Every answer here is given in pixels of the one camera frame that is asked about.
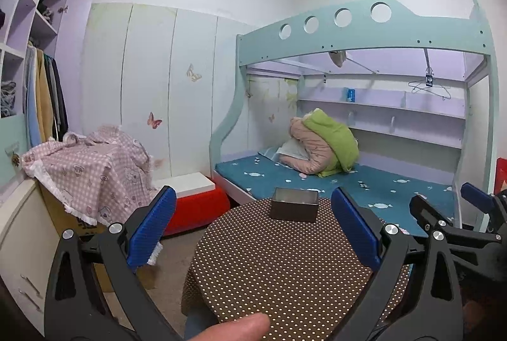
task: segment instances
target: green blanket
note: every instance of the green blanket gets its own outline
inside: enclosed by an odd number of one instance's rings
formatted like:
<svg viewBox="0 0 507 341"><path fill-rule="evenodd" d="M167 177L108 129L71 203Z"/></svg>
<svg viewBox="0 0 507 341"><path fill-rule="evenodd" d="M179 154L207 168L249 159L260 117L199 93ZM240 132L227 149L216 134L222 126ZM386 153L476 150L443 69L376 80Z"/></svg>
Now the green blanket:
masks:
<svg viewBox="0 0 507 341"><path fill-rule="evenodd" d="M303 125L326 141L336 156L336 161L331 160L328 167L318 174L320 177L352 170L352 166L359 158L359 148L347 125L336 122L321 109L313 111L303 120Z"/></svg>

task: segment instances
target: teal bed frame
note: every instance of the teal bed frame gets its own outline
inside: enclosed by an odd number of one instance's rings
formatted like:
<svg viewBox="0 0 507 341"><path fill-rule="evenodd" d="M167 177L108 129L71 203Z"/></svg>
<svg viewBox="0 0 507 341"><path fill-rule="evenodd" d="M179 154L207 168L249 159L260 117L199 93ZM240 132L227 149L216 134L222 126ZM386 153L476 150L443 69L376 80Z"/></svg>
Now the teal bed frame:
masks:
<svg viewBox="0 0 507 341"><path fill-rule="evenodd" d="M380 3L389 6L391 10L391 18L384 23L372 18L373 8ZM350 11L352 21L349 25L340 27L336 22L336 16L343 10ZM304 25L311 17L318 19L318 29L310 34L306 32ZM291 33L282 39L281 31L285 25L291 27ZM473 0L473 10L469 19L418 16L396 0L361 0L308 11L249 34L238 35L236 88L225 119L211 136L209 144L211 173L215 165L221 162L222 142L236 125L243 109L247 65L305 54L371 48L447 49L486 56L489 76L489 123L486 167L483 185L480 187L488 193L493 192L497 157L495 122L499 108L498 72L491 29L477 0ZM467 146L468 130L466 125L463 148ZM488 220L488 216L480 217L476 229L484 231Z"/></svg>

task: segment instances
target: red butterfly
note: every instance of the red butterfly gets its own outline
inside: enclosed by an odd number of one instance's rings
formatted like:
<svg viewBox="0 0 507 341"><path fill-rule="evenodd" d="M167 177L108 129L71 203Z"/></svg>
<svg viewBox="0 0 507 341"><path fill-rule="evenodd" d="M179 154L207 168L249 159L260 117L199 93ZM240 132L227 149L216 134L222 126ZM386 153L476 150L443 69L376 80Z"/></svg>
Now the red butterfly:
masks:
<svg viewBox="0 0 507 341"><path fill-rule="evenodd" d="M150 112L150 116L148 118L148 125L151 125L153 129L157 129L158 126L162 123L162 119L156 119L153 117L153 112Z"/></svg>

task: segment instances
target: round table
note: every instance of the round table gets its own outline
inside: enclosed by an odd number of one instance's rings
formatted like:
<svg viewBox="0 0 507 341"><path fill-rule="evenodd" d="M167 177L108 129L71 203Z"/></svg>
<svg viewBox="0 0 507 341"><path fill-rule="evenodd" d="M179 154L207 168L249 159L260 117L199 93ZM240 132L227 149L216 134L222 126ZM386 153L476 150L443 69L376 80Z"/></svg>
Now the round table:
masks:
<svg viewBox="0 0 507 341"><path fill-rule="evenodd" d="M354 304L372 271L360 264L331 211L319 199L315 223L273 220L270 199L234 208L197 245L183 289L182 312L208 306L219 321L264 312L267 339L326 338ZM401 272L386 317L401 300Z"/></svg>

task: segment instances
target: blue can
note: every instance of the blue can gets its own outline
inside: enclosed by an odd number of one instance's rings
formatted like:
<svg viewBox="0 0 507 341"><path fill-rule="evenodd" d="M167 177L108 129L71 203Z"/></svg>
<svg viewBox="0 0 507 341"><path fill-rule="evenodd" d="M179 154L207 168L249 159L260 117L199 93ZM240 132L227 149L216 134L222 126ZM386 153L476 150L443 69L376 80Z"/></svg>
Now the blue can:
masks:
<svg viewBox="0 0 507 341"><path fill-rule="evenodd" d="M347 91L347 102L356 102L356 90L349 89Z"/></svg>

